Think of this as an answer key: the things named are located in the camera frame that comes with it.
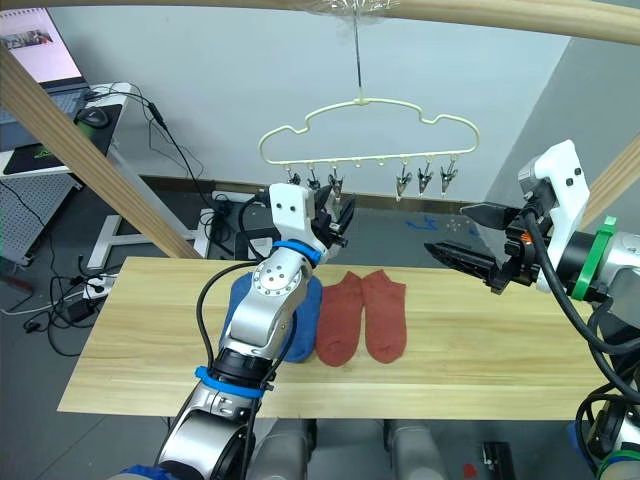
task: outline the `desk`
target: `desk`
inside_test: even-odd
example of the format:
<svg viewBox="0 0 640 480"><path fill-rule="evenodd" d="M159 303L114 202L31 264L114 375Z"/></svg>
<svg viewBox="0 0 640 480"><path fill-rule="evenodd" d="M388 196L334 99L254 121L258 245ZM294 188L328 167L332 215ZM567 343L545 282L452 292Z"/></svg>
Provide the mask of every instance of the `desk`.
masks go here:
<svg viewBox="0 0 640 480"><path fill-rule="evenodd" d="M131 93L133 87L130 83L106 83L102 85L94 85L91 87L92 89L97 89L98 92L106 93L109 88L113 90L117 90L123 93ZM118 117L118 122L122 118L124 114L126 106L129 104L129 97L126 95L108 95L104 98L97 99L92 102L87 103L87 107L106 107L108 105L122 105L122 110L120 112L120 116ZM209 237L210 233L207 229L210 229L210 226L206 226L200 222L196 229L190 230L188 229L174 214L169 208L158 198L158 196L149 188L149 186L142 181L140 176L130 167L128 162L119 152L116 147L117 142L115 141L116 133L114 133L114 140L109 147L109 152L107 158L111 162L111 164L116 167L122 176L127 180L127 182L135 187L135 189L144 197L147 203L152 206L171 227L177 231L183 238L187 240L194 241L194 249L204 258L207 257L209 251ZM13 150L0 152L0 180L9 179L9 178L20 178L20 177L34 177L34 176L43 176L43 175L52 175L52 174L61 174L61 173L73 173L69 167L66 165L52 168L44 168L41 170L32 170L27 172L14 173L11 175L5 175L3 172L4 168L7 165L7 162L13 155ZM210 208L204 208L200 211L200 218L202 215L211 214L212 210ZM93 248L91 256L87 262L87 268L89 269L101 269L104 268L109 253L111 251L111 247L116 245L133 245L139 243L149 243L150 240L142 234L133 234L133 235L118 235L118 228L120 226L120 222L122 217L120 215L108 215L105 219L105 222L100 230L100 234L98 239L96 240L96 244Z"/></svg>
<svg viewBox="0 0 640 480"><path fill-rule="evenodd" d="M106 92L107 89L111 86L112 86L111 83L105 83L102 85L94 85L91 88L98 89L100 91L104 90ZM113 84L112 88L114 90L118 90L120 92L125 92L125 93L130 93L133 90L133 87L131 86L130 83L124 83L124 82L115 83ZM93 102L88 102L87 107L106 107L108 105L122 105L122 111L120 112L120 117L118 117L118 121L119 121L128 103L129 102L128 102L127 96L114 94L104 98L100 98ZM7 166L7 163L9 162L9 159L11 159L11 155L13 155L13 150L0 152L0 180L2 180L3 178L35 177L40 175L73 173L69 167L67 167L66 165L61 165L59 167L43 168L41 170L31 170L28 172L20 172L20 173L13 173L11 175L6 175L3 172L5 167Z"/></svg>
<svg viewBox="0 0 640 480"><path fill-rule="evenodd" d="M128 258L78 360L59 410L176 415L206 361L194 305L203 284L230 262ZM322 266L324 285L347 270ZM385 268L407 285L408 344L383 365L358 351L340 368L313 354L283 364L261 416L307 418L570 419L604 383L581 337L551 295L510 285L502 296L444 269ZM212 339L220 335L232 281L206 301ZM581 313L587 309L581 306Z"/></svg>

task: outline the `laptop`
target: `laptop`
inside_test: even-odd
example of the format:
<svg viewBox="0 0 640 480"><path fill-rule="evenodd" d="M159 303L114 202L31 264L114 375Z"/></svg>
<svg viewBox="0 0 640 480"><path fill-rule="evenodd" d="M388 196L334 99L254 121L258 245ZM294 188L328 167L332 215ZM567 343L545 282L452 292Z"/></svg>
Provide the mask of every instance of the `laptop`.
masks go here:
<svg viewBox="0 0 640 480"><path fill-rule="evenodd" d="M71 119L84 107L89 84L44 8L0 10L0 38L13 56ZM0 151L39 143L0 108Z"/></svg>

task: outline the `white desk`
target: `white desk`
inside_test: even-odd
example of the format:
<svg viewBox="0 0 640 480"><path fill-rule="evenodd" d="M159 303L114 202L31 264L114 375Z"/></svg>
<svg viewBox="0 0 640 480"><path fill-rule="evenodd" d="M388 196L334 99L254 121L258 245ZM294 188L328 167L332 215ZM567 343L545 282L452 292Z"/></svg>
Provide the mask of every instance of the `white desk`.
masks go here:
<svg viewBox="0 0 640 480"><path fill-rule="evenodd" d="M133 87L130 83L120 82L120 83L105 83L101 85L94 85L91 88L97 89L98 91L104 90L106 93L108 88L111 87L114 90L118 90L119 92L130 93L133 90ZM120 116L118 117L118 121L122 118L122 114L127 106L129 98L126 95L109 95L104 98L100 98L96 101L87 103L87 107L106 107L108 105L122 105L122 110L120 112ZM53 175L56 173L73 173L66 165L61 165L59 167L51 167L51 168L43 168L40 170L29 170L27 172L13 173L11 175L6 175L3 173L7 163L11 159L13 155L13 150L7 150L5 152L0 152L0 179L2 178L20 178L20 177L35 177L39 175Z"/></svg>
<svg viewBox="0 0 640 480"><path fill-rule="evenodd" d="M133 86L130 83L120 82L120 83L106 83L101 85L94 85L91 87L98 92L104 91L107 93L109 88L113 90L118 90L124 93L131 93L133 90ZM130 98L126 95L108 95L106 97L100 98L96 101L87 103L87 107L106 107L108 105L122 105L122 110L120 112L120 116L118 117L118 121L122 118L122 115L125 111L125 107L129 104ZM117 135L117 124L114 129L114 138ZM28 172L20 172L14 173L11 175L5 175L2 173L4 168L7 165L7 162L13 155L13 150L7 152L0 152L0 180L9 179L9 178L19 178L19 177L34 177L34 176L42 176L42 175L52 175L59 173L73 173L69 167L66 165L60 167L52 167L52 168L43 168L40 170L32 170ZM118 151L118 148L114 144L114 140L112 139L111 145L109 146L109 152L107 158L111 161L113 166L115 166L120 173L127 179L127 181L140 192L145 200L151 205L162 217L169 223L174 230L179 232L185 239L194 240L194 249L202 255L204 258L207 257L207 253L209 251L209 237L210 237L210 229L211 226L206 227L201 223L198 223L198 226L195 230L189 230L185 225L178 220L169 208L158 198L158 196L151 190L144 181L140 178L140 176L134 172L131 167L128 165L122 154ZM209 208L202 209L200 211L200 216L205 213L212 213L212 210ZM132 245L139 243L150 243L151 241L142 234L133 234L133 235L118 235L118 227L120 225L120 221L122 217L120 215L108 215L105 219L105 222L100 231L100 235L96 240L96 244L94 246L93 252L91 253L91 257L87 263L88 268L103 268L107 257L109 256L109 252L111 251L112 246L116 245Z"/></svg>

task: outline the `red sock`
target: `red sock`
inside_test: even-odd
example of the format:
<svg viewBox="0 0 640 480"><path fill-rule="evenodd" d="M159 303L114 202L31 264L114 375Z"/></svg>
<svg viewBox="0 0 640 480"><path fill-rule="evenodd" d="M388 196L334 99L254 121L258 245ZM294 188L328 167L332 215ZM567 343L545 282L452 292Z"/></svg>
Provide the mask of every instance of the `red sock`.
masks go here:
<svg viewBox="0 0 640 480"><path fill-rule="evenodd" d="M393 362L407 345L404 292L405 285L389 280L383 270L362 279L367 350L379 362Z"/></svg>
<svg viewBox="0 0 640 480"><path fill-rule="evenodd" d="M362 290L360 277L347 272L340 283L322 289L316 351L332 367L345 364L356 353L360 338Z"/></svg>

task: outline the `blue sock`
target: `blue sock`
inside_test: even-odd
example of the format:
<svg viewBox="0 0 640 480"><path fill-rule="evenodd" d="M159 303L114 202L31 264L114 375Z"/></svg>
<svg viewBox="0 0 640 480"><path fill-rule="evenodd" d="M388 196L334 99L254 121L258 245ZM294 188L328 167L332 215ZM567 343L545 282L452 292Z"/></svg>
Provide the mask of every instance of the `blue sock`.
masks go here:
<svg viewBox="0 0 640 480"><path fill-rule="evenodd" d="M229 310L227 311L227 317L224 320L224 327L222 332L224 333L231 322L236 307L242 301L242 299L249 293L251 288L251 278L253 273L247 273L238 278L233 285L231 285L231 293L229 295ZM318 325L318 316L320 315L320 304L322 303L322 284L320 280L313 277L309 282L309 289L307 291L307 297L304 302L297 308L296 313L298 316L298 324L296 328L296 336L293 339L291 348L284 357L287 362L299 363L305 361L316 343L316 327ZM289 335L285 338L283 343L286 345Z"/></svg>

